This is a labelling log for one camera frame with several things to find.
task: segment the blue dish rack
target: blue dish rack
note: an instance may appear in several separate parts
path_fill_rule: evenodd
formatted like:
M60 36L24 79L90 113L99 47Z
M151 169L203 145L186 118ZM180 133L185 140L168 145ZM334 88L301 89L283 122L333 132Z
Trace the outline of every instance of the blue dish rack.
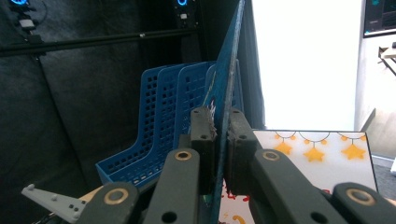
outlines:
M123 181L141 188L160 175L166 155L177 148L179 135L190 131L190 112L202 105L215 66L215 62L177 64L143 73L136 141L96 163L103 184ZM238 64L233 106L243 109Z

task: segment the table surface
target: table surface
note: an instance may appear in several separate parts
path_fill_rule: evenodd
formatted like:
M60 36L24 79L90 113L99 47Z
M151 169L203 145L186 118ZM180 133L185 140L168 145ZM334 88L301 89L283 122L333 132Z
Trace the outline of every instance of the table surface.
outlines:
M381 54L382 59L396 58L396 49L388 48Z

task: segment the star pattern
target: star pattern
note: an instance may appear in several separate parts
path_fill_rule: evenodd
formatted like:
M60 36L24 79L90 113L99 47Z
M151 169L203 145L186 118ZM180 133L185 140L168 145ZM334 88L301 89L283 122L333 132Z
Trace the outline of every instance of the star pattern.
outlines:
M352 159L355 159L355 158L356 159L364 159L364 155L363 154L366 151L356 147L355 145L350 145L350 147L348 147L347 149L342 150L342 152L347 155L347 158L349 160L352 160Z
M277 147L275 147L275 149L278 150L278 151L283 152L285 155L290 155L291 146L289 146L288 144L282 142Z
M305 152L304 155L308 158L308 161L323 161L324 153L313 147Z

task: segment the black curtain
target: black curtain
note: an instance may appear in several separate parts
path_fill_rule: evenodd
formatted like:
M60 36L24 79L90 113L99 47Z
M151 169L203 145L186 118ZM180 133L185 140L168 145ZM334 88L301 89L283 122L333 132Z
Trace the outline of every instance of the black curtain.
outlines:
M176 29L170 1L31 0L45 43ZM0 48L25 44L18 13L0 3ZM29 184L71 197L101 185L95 164L134 143L140 76L181 63L180 37L0 58L0 223L48 214Z

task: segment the white backdrop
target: white backdrop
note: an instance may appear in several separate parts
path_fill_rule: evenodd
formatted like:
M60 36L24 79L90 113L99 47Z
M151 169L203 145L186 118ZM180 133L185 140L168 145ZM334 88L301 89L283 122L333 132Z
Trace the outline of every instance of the white backdrop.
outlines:
M361 0L252 0L266 126L353 131Z

